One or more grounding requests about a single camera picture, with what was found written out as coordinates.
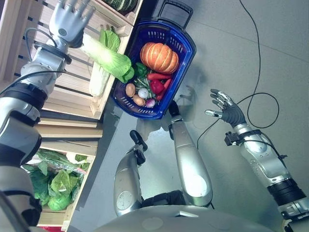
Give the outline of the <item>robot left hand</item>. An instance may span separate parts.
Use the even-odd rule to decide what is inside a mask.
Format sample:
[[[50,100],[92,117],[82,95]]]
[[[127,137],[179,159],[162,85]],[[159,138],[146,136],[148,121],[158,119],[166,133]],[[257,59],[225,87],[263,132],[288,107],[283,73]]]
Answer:
[[[76,0],[59,0],[49,22],[50,33],[71,48],[82,46],[84,29],[96,10],[94,6],[86,9],[88,0],[82,0],[79,5],[77,3]]]

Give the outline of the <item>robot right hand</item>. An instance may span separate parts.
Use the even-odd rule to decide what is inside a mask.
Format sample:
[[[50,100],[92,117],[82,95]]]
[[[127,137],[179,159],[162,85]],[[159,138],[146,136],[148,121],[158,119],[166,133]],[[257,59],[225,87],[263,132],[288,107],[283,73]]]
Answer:
[[[225,92],[211,89],[210,96],[213,98],[212,103],[218,106],[221,111],[206,110],[206,115],[221,119],[222,121],[229,123],[233,128],[240,124],[246,124],[243,111]]]

